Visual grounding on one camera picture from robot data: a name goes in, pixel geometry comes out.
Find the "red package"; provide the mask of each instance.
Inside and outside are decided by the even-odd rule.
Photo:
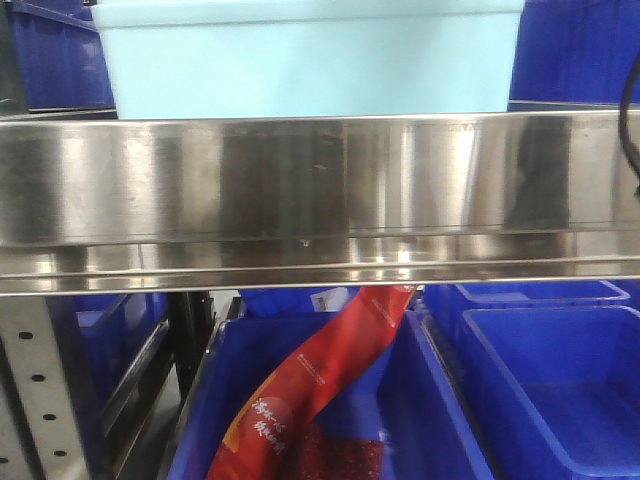
[[[311,423],[289,451],[278,480],[379,480],[384,443],[325,436]]]
[[[271,480],[293,441],[393,342],[414,287],[362,287],[240,410],[207,480]]]

